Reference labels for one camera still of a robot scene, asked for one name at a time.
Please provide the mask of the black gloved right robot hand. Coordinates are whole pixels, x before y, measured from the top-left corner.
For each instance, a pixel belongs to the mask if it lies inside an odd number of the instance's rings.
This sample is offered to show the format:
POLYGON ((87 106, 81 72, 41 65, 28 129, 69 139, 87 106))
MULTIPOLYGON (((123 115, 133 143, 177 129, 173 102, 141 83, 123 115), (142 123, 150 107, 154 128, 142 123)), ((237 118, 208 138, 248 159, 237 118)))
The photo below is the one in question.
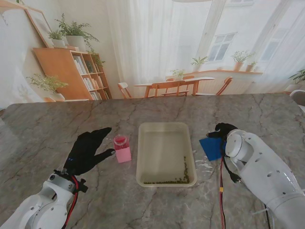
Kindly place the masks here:
POLYGON ((221 143, 223 141, 226 141, 228 134, 235 130, 238 129, 236 126, 228 123, 218 123, 213 132, 207 133, 206 136, 208 138, 219 138, 221 139, 221 143))

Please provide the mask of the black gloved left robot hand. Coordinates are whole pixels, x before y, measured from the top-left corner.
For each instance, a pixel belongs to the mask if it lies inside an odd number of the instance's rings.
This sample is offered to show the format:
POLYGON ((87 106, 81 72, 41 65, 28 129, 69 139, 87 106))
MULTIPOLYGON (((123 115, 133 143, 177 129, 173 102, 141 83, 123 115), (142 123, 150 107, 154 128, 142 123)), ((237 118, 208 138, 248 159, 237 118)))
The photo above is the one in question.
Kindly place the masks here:
POLYGON ((110 133, 110 127, 82 133, 77 137, 63 166, 69 175, 80 176, 106 158, 115 154, 115 150, 109 148, 100 154, 96 154, 104 138, 110 133))

